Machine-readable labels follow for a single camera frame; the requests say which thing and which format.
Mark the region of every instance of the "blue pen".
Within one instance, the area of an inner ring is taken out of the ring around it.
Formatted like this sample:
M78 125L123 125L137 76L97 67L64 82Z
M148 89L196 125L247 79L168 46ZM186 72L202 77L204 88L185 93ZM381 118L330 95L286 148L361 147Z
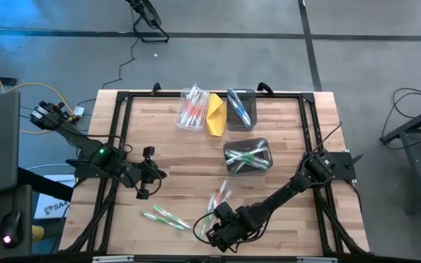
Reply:
M238 94L236 91L233 90L233 88L229 89L230 94L232 96L229 96L227 99L232 105L233 109L237 113L238 117L243 121L246 127L251 126L251 119L248 116L248 113L245 110L245 107L243 106L243 103L241 103L240 98L238 97Z

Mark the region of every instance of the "yellow paper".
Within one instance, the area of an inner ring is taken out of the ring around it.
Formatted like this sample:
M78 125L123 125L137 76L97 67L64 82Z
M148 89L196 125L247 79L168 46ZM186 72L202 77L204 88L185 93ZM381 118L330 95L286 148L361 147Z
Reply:
M210 135L221 137L227 122L227 105L217 96L209 96L208 114L205 117Z

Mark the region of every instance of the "red light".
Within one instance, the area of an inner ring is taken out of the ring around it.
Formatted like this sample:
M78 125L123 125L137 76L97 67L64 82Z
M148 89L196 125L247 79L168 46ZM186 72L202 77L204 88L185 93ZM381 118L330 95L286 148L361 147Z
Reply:
M11 242L11 237L10 236L6 236L3 238L3 241L7 244Z

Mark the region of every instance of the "wooden table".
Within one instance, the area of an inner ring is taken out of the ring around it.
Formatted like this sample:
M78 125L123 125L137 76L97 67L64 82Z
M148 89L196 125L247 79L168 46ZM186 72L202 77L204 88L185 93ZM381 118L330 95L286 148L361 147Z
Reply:
M89 134L109 134L116 93L114 90L99 91ZM339 122L334 95L318 92L315 98L321 132L325 137ZM152 145L156 149L154 159L168 177L163 180L161 190L149 200L138 200L134 189L119 186L109 254L221 254L217 248L196 240L191 232L179 232L143 217L140 212L153 213L152 206L158 204L193 224L204 215L212 193L217 192L224 179L228 178L222 150L226 142L264 137L269 142L274 160L273 167L264 175L229 179L233 191L229 203L233 209L259 202L284 185L293 176L305 151L300 111L295 99L258 100L258 124L254 130L225 131L223 137L212 137L207 131L194 133L176 129L173 118L178 102L177 98L136 98L132 103L126 143L132 145L133 151L128 160L142 161L143 148ZM306 109L312 127L309 107ZM124 116L124 111L121 112L117 134L120 134ZM345 149L341 129L329 138L325 147L330 151ZM60 248L72 244L91 219L98 184L99 180L88 179L74 190ZM153 190L156 183L154 185L148 188ZM340 222L367 251L357 196L349 185L341 181L333 182L333 193ZM97 243L101 240L102 225L101 222ZM332 228L329 223L326 225L330 245L334 248ZM280 207L272 215L264 236L256 242L241 245L238 255L322 255L312 190L298 194Z

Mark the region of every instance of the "computer mouse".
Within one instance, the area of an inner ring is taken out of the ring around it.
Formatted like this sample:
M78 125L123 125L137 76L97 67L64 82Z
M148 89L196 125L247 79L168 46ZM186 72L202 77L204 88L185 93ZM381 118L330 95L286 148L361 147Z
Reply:
M22 214L11 211L6 214L0 223L0 241L5 248L17 247L23 239Z

